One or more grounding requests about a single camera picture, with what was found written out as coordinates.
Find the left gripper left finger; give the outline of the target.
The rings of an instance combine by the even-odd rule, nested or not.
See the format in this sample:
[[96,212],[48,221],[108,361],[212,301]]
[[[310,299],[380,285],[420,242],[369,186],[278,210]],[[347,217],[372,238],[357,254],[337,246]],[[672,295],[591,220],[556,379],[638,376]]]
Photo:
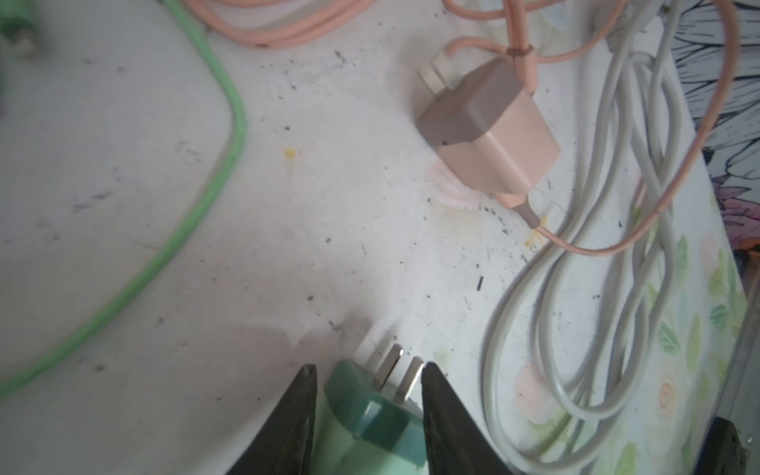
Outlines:
[[316,365],[305,364],[228,474],[309,474],[317,391]]

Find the green charger plug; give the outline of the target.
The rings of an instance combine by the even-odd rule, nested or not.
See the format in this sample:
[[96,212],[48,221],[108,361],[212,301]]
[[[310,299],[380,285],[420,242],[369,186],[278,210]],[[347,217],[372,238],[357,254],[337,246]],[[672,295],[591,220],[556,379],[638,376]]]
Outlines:
[[427,463],[423,411],[410,400],[424,362],[389,378],[404,355],[393,344],[376,371],[342,360],[318,395],[313,474],[421,474]]

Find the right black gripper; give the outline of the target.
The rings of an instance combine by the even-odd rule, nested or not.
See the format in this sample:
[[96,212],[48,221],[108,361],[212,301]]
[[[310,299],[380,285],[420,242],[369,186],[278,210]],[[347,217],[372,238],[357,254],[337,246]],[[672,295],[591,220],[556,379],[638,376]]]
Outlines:
[[735,425],[715,417],[700,452],[694,475],[745,475],[750,452],[742,446]]

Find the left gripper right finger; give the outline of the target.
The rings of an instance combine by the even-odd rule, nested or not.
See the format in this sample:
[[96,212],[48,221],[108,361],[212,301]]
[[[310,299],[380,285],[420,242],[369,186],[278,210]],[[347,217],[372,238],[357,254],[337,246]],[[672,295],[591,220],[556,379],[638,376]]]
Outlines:
[[433,362],[422,372],[422,393],[429,474],[512,474]]

